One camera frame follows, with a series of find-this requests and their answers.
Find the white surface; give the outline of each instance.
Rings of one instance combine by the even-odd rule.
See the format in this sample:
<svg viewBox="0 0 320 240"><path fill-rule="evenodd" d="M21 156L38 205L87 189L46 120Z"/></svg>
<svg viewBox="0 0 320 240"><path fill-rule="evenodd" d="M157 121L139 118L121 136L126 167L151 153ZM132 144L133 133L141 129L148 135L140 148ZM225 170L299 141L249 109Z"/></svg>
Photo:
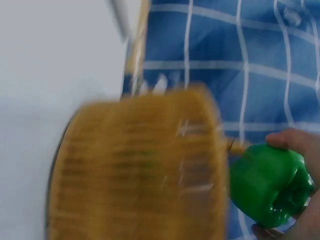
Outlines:
<svg viewBox="0 0 320 240"><path fill-rule="evenodd" d="M0 1L0 239L44 239L50 165L81 103L121 92L103 0Z"/></svg>

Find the white background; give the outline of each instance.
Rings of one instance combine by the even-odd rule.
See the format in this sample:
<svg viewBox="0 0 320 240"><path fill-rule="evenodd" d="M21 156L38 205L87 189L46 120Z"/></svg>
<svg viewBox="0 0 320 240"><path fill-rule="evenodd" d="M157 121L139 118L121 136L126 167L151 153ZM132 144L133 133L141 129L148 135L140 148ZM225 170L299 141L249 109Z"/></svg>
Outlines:
<svg viewBox="0 0 320 240"><path fill-rule="evenodd" d="M104 0L0 0L0 239L44 239L62 132L83 102L119 98L125 54Z"/></svg>

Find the hand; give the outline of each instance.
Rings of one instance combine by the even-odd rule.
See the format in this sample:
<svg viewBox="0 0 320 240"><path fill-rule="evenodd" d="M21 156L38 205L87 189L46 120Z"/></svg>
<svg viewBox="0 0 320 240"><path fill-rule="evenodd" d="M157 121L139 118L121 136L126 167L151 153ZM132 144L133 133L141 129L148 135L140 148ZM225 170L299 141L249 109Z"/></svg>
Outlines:
<svg viewBox="0 0 320 240"><path fill-rule="evenodd" d="M298 216L296 223L286 232L265 229L255 224L253 233L258 240L319 240L320 239L320 135L288 129L266 137L270 146L291 149L304 156L304 163L315 183L315 193L308 207Z"/></svg>

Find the woven basket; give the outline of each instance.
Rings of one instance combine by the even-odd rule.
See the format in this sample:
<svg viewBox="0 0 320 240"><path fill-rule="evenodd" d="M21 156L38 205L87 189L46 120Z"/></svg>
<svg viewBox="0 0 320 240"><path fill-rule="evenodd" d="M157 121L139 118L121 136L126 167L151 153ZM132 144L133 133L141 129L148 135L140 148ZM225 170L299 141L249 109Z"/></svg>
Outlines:
<svg viewBox="0 0 320 240"><path fill-rule="evenodd" d="M225 239L231 145L215 113L199 88L82 107L54 164L47 238Z"/></svg>

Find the blue plaid fabric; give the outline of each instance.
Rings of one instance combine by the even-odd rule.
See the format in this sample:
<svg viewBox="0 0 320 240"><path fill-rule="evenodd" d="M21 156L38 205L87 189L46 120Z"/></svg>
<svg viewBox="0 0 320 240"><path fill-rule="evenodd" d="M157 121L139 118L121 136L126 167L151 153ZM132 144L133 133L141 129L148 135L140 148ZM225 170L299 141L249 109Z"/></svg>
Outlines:
<svg viewBox="0 0 320 240"><path fill-rule="evenodd" d="M151 2L142 89L203 82L225 134L252 143L287 127L320 132L318 0ZM228 239L255 239L253 223L230 201Z"/></svg>

